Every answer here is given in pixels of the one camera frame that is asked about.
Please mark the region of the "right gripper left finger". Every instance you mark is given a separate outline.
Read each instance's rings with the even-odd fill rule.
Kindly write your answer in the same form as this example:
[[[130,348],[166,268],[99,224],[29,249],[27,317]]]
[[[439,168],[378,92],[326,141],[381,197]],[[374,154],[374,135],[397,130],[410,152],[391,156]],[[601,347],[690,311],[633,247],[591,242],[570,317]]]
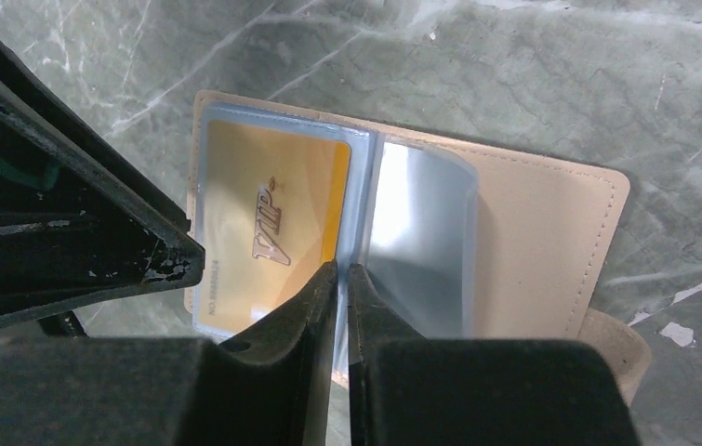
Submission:
[[[338,266],[240,334],[0,344],[0,445],[323,443]]]

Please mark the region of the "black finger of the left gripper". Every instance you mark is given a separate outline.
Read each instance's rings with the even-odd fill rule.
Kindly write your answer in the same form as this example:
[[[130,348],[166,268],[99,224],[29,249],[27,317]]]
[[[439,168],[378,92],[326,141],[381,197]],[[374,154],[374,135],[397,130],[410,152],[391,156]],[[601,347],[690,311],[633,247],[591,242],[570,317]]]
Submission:
[[[0,329],[197,284],[190,226],[0,41]]]

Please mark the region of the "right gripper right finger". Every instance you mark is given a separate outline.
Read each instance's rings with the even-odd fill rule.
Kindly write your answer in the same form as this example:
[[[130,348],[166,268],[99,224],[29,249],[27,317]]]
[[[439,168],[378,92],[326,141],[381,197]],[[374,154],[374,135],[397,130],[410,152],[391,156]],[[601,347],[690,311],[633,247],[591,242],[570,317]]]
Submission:
[[[636,445],[610,367],[575,340],[430,339],[347,276],[355,445]]]

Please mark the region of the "tan leather card holder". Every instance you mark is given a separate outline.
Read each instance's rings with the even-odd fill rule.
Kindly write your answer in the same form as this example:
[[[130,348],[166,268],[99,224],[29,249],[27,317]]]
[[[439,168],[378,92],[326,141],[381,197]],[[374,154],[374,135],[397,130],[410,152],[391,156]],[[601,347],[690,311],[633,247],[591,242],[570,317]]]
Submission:
[[[346,269],[428,338],[567,338],[595,347],[631,402],[651,351],[590,307],[629,195],[621,173],[358,118],[201,91],[187,194],[200,221],[211,120],[351,146],[338,249],[332,378],[348,382]]]

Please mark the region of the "gold VIP card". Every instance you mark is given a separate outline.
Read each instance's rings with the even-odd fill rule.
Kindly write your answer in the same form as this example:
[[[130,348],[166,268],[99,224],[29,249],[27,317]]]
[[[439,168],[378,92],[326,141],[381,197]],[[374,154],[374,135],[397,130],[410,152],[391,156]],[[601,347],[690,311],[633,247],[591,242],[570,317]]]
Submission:
[[[193,316],[198,329],[231,337],[335,258],[351,146],[222,120],[205,131],[206,270]]]

